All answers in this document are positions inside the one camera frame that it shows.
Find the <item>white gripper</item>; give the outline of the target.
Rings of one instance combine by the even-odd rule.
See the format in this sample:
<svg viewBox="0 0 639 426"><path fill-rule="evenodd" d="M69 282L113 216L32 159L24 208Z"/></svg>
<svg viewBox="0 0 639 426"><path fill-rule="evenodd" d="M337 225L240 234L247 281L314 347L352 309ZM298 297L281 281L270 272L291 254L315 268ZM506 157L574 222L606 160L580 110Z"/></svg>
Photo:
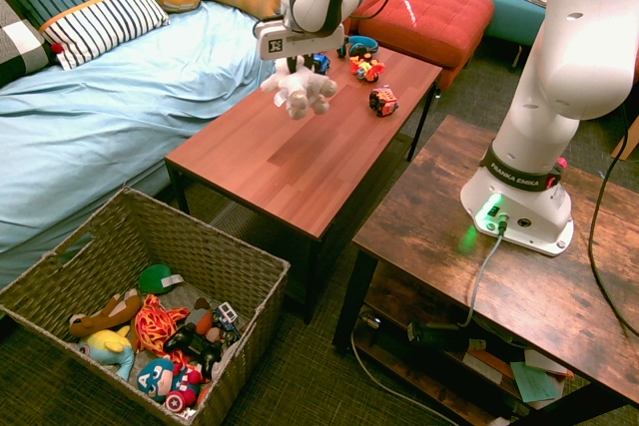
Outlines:
<svg viewBox="0 0 639 426"><path fill-rule="evenodd" d="M320 37L316 33L296 32L286 27L282 20L258 22L254 27L258 40L258 50L263 60L286 58L290 73L297 71L298 57L304 55L304 67L310 71L316 69L315 54L342 45L344 29L341 24L328 36Z"/></svg>

